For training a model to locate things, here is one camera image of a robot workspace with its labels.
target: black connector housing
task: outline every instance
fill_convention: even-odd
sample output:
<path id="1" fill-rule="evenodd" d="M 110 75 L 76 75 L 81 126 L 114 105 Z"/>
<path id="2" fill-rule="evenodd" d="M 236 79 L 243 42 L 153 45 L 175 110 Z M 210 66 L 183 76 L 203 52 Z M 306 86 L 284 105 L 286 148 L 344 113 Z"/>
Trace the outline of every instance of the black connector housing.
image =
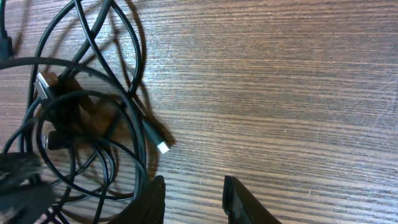
<path id="1" fill-rule="evenodd" d="M 11 37 L 0 38 L 0 60 L 7 60 L 13 56 Z"/>

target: wooden table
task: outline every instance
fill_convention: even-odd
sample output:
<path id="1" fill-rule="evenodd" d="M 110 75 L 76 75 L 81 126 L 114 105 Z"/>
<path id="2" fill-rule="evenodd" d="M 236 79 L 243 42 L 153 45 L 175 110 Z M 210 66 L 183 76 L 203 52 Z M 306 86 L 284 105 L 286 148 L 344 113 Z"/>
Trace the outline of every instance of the wooden table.
<path id="1" fill-rule="evenodd" d="M 18 57 L 33 56 L 67 2 L 7 1 Z M 142 82 L 175 139 L 149 168 L 166 179 L 165 223 L 227 223 L 224 175 L 284 223 L 398 222 L 397 1 L 117 2 L 144 31 Z M 83 4 L 93 22 L 101 3 Z M 131 75 L 134 51 L 111 18 L 120 49 L 110 19 L 96 40 L 125 83 L 119 52 Z M 43 55 L 71 59 L 84 39 L 73 10 Z M 29 76 L 29 67 L 0 72 L 1 147 L 21 124 Z M 95 203 L 74 208 L 90 216 Z"/>

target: metal connector tip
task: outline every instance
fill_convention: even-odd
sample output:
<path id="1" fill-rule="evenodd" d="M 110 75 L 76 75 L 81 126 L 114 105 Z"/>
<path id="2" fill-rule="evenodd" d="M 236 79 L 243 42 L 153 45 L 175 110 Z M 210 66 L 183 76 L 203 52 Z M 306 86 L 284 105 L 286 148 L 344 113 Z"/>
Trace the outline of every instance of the metal connector tip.
<path id="1" fill-rule="evenodd" d="M 168 152 L 170 150 L 169 146 L 167 145 L 167 143 L 165 141 L 162 141 L 162 143 L 158 144 L 156 146 L 156 148 L 162 153 L 165 154 L 166 152 Z"/>

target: wire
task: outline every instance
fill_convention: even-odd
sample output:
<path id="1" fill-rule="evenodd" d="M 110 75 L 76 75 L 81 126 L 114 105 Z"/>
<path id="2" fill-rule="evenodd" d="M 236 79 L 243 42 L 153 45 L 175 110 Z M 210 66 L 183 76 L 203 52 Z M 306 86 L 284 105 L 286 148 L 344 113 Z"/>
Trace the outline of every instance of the wire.
<path id="1" fill-rule="evenodd" d="M 50 34 L 57 26 L 57 24 L 76 6 L 76 10 L 79 16 L 80 23 L 82 25 L 83 31 L 86 35 L 86 40 L 83 45 L 78 50 L 77 54 L 73 57 L 71 61 L 60 60 L 56 58 L 43 58 L 41 57 L 42 51 L 44 49 L 45 43 L 47 42 Z M 131 37 L 134 50 L 136 53 L 136 62 L 135 62 L 135 71 L 131 80 L 131 86 L 126 91 L 122 85 L 119 83 L 118 79 L 110 69 L 108 63 L 104 59 L 102 53 L 100 52 L 96 42 L 95 37 L 101 30 L 101 27 L 106 19 L 106 16 L 110 9 L 113 9 L 115 13 L 119 16 L 120 20 L 126 26 L 126 29 Z M 5 30 L 4 24 L 4 10 L 5 9 L 5 0 L 0 0 L 0 34 L 7 36 L 7 32 Z M 84 54 L 87 50 L 91 48 L 96 55 L 96 58 L 99 60 L 101 66 L 106 71 L 106 74 L 103 74 L 97 70 L 89 68 L 85 65 L 79 64 L 79 61 L 83 58 Z M 90 197 L 96 197 L 99 199 L 98 207 L 95 212 L 95 217 L 93 223 L 98 223 L 100 220 L 101 210 L 105 200 L 134 200 L 147 186 L 148 176 L 146 171 L 146 143 L 144 139 L 144 130 L 142 127 L 142 120 L 144 119 L 143 109 L 139 107 L 139 105 L 132 101 L 132 97 L 136 94 L 137 87 L 139 85 L 141 76 L 142 76 L 142 56 L 141 49 L 139 45 L 139 41 L 137 38 L 134 29 L 132 28 L 131 23 L 129 22 L 126 15 L 120 9 L 120 7 L 113 0 L 104 0 L 101 6 L 101 10 L 96 18 L 96 21 L 90 30 L 81 2 L 80 0 L 71 0 L 50 22 L 50 24 L 45 29 L 40 41 L 37 45 L 34 57 L 27 58 L 18 58 L 11 59 L 8 61 L 0 62 L 0 70 L 17 67 L 22 65 L 32 65 L 32 71 L 30 76 L 29 83 L 29 91 L 27 97 L 27 110 L 22 121 L 22 126 L 12 135 L 10 140 L 6 143 L 3 149 L 3 153 L 7 153 L 12 143 L 19 137 L 19 150 L 21 152 L 33 152 L 33 140 L 32 135 L 35 133 L 35 141 L 37 143 L 36 147 L 39 149 L 40 155 L 42 159 L 49 167 L 49 169 L 53 172 L 53 174 L 58 178 L 55 182 L 51 183 L 51 186 L 55 186 L 61 182 L 67 185 L 67 188 L 62 195 L 61 199 L 53 205 L 53 212 L 46 212 L 47 219 L 44 223 L 55 222 L 59 223 L 59 220 L 62 223 L 68 223 L 65 217 L 62 215 L 62 207 L 65 204 L 69 203 L 77 203 L 79 201 L 85 200 Z M 100 80 L 109 83 L 111 86 L 115 87 L 115 89 L 119 92 L 119 100 L 122 103 L 118 103 L 114 99 L 110 98 L 108 95 L 103 93 L 99 93 L 96 91 L 73 91 L 64 95 L 59 96 L 57 99 L 52 100 L 49 104 L 45 105 L 43 110 L 40 112 L 38 117 L 34 117 L 34 111 L 41 104 L 42 100 L 40 98 L 34 99 L 34 83 L 36 81 L 36 76 L 38 72 L 39 65 L 59 65 L 65 67 L 64 71 L 58 77 L 60 82 L 66 82 L 67 80 L 74 78 L 76 75 L 81 72 L 88 73 Z M 118 113 L 115 115 L 111 124 L 105 132 L 104 136 L 95 136 L 84 130 L 84 126 L 80 125 L 80 130 L 76 130 L 71 126 L 64 124 L 59 119 L 51 119 L 53 125 L 56 127 L 57 131 L 62 132 L 65 136 L 68 136 L 70 142 L 76 141 L 77 139 L 84 140 L 90 144 L 90 147 L 93 150 L 92 155 L 89 159 L 78 169 L 76 170 L 75 164 L 75 154 L 74 148 L 71 146 L 68 151 L 70 155 L 70 173 L 68 175 L 62 175 L 58 169 L 54 166 L 50 158 L 48 157 L 46 150 L 43 147 L 42 142 L 42 128 L 44 125 L 44 121 L 49 118 L 49 114 L 51 110 L 57 110 L 57 108 L 62 108 L 66 104 L 70 102 L 76 102 L 83 96 L 95 96 L 106 100 L 108 103 L 113 105 Z M 116 126 L 123 120 L 128 128 L 130 137 L 134 146 L 134 152 L 128 149 L 126 146 L 111 140 L 111 136 L 113 135 Z M 114 182 L 116 178 L 116 163 L 113 159 L 113 155 L 110 154 L 107 149 L 108 147 L 114 147 L 116 149 L 124 151 L 136 165 L 136 181 L 134 185 L 134 192 L 128 194 L 117 194 L 117 195 L 107 195 L 108 187 Z M 102 167 L 103 167 L 103 183 L 101 187 L 98 187 L 94 190 L 86 190 L 83 187 L 78 186 L 74 183 L 75 177 L 82 174 L 87 168 L 89 168 L 90 164 L 94 162 L 96 159 L 99 159 Z M 40 182 L 40 176 L 35 176 L 30 179 L 32 184 L 36 182 Z M 77 190 L 81 193 L 78 196 L 70 196 L 71 190 Z"/>

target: cable plug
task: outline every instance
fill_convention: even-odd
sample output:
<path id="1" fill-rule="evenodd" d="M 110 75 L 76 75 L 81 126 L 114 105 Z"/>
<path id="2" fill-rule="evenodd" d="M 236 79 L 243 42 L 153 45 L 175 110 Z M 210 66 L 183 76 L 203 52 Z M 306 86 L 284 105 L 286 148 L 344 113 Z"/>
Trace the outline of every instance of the cable plug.
<path id="1" fill-rule="evenodd" d="M 155 128 L 155 126 L 150 121 L 144 118 L 142 120 L 142 125 L 145 129 L 149 141 L 152 142 L 152 144 L 155 145 L 162 154 L 165 154 L 170 150 L 169 145 L 167 145 L 167 142 L 164 139 L 163 135 L 161 135 L 159 130 Z"/>
<path id="2" fill-rule="evenodd" d="M 0 37 L 0 60 L 7 60 L 13 56 L 11 37 Z"/>

